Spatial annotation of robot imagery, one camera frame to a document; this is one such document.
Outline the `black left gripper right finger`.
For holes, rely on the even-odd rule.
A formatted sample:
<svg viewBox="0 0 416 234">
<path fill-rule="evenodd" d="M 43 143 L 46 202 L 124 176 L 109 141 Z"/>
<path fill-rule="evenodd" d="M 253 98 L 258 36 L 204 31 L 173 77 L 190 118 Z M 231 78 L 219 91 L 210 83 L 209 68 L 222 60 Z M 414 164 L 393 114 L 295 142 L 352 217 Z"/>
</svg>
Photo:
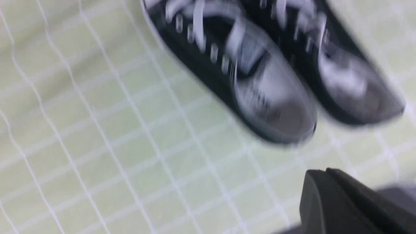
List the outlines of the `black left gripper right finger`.
<svg viewBox="0 0 416 234">
<path fill-rule="evenodd" d="M 326 172 L 341 185 L 360 212 L 385 234 L 415 233 L 415 215 L 340 169 L 327 168 Z"/>
</svg>

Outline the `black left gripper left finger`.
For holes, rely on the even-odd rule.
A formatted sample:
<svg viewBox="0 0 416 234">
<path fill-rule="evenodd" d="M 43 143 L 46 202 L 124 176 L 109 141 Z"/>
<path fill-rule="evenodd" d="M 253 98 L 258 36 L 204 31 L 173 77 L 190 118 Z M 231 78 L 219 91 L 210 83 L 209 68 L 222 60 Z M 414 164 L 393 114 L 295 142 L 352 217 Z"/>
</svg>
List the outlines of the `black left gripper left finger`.
<svg viewBox="0 0 416 234">
<path fill-rule="evenodd" d="M 303 234 L 382 234 L 325 171 L 306 171 L 300 201 Z"/>
</svg>

